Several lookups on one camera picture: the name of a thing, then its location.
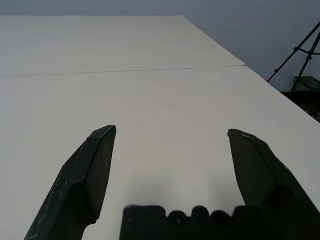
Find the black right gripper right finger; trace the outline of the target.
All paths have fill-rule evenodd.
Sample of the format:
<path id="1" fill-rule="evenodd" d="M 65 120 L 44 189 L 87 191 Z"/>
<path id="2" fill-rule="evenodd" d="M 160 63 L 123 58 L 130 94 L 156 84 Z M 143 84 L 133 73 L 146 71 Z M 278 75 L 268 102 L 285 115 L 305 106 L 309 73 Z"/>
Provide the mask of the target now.
<path id="1" fill-rule="evenodd" d="M 268 144 L 238 129 L 227 136 L 244 203 L 268 207 L 286 240 L 318 240 L 320 212 Z"/>

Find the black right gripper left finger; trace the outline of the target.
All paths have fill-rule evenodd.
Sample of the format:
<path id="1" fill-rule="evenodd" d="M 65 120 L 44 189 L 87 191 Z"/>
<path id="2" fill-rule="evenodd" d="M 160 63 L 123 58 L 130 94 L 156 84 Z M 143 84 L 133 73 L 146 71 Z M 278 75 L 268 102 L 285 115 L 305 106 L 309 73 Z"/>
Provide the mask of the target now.
<path id="1" fill-rule="evenodd" d="M 80 240 L 100 217 L 108 185 L 116 126 L 94 130 L 61 167 L 26 240 Z"/>

